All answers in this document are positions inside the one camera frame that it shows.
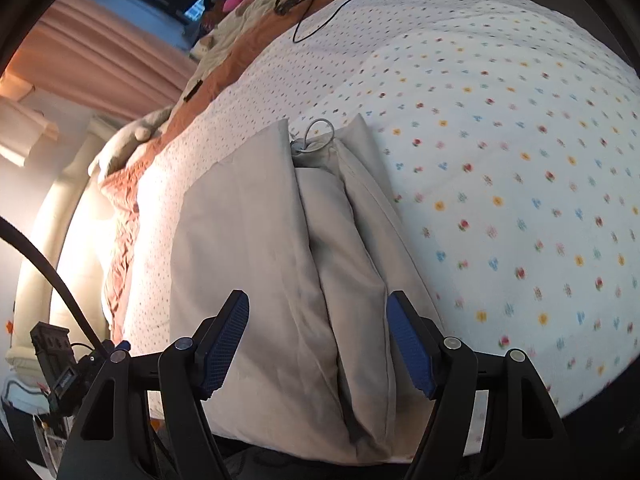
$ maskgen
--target silver screw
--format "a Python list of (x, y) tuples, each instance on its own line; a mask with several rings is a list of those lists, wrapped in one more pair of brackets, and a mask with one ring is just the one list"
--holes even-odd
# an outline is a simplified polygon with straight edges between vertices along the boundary
[(446, 346), (449, 350), (457, 350), (462, 346), (462, 343), (457, 337), (446, 337), (444, 339), (444, 346)]
[(127, 356), (127, 353), (124, 350), (116, 350), (113, 354), (111, 354), (111, 362), (119, 363), (124, 361), (124, 358)]
[(191, 348), (191, 345), (193, 345), (193, 339), (191, 339), (190, 337), (181, 337), (174, 343), (174, 346), (178, 350), (187, 350)]
[(511, 352), (509, 352), (509, 356), (517, 363), (521, 363), (526, 359), (525, 355), (520, 350), (511, 350)]

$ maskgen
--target mattress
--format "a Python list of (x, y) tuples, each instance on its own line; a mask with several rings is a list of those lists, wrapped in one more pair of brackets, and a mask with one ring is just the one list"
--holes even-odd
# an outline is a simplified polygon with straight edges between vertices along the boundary
[[(184, 335), (170, 333), (170, 255), (191, 185), (279, 118), (295, 134), (361, 113), (447, 333), (477, 351), (527, 351), (561, 415), (638, 355), (640, 85), (615, 54), (527, 0), (353, 0), (291, 38), (140, 180), (124, 328), (134, 353)], [(479, 394), (467, 452), (483, 421)]]

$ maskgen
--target stuffed animal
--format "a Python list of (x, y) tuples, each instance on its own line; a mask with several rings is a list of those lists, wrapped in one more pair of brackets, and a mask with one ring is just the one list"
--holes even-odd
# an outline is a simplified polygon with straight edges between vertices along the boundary
[(133, 121), (119, 129), (104, 148), (95, 156), (94, 161), (87, 169), (89, 176), (94, 174), (96, 168), (100, 169), (98, 183), (102, 182), (111, 173), (124, 168), (127, 159), (143, 142), (147, 142), (153, 133), (169, 118), (172, 106), (156, 110), (143, 118)]

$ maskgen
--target red flower print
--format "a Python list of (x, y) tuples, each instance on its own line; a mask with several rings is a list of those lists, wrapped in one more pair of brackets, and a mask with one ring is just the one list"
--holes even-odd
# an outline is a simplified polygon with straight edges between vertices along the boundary
[(511, 342), (509, 341), (509, 336), (503, 335), (500, 338), (500, 341), (498, 341), (498, 346), (504, 350), (505, 348), (507, 348), (507, 346), (509, 346), (510, 343)]

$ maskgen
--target orange blanket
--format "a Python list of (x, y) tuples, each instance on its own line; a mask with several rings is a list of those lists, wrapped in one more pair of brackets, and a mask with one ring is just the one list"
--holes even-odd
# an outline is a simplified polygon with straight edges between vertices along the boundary
[[(308, 15), (317, 12), (332, 1), (334, 0), (314, 0)], [(117, 211), (116, 247), (105, 282), (105, 298), (113, 315), (111, 338), (114, 343), (117, 344), (123, 337), (122, 330), (127, 308), (127, 298), (123, 297), (123, 293), (126, 288), (127, 272), (133, 261), (133, 246), (138, 236), (139, 211), (136, 197), (140, 177), (169, 142), (179, 136), (220, 92), (235, 83), (273, 40), (300, 20), (307, 6), (308, 2), (304, 1), (285, 16), (278, 16), (271, 11), (254, 28), (240, 36), (224, 62), (209, 74), (193, 98), (176, 112), (164, 135), (150, 141), (145, 154), (130, 168), (118, 171), (103, 181), (101, 191), (109, 197)]]

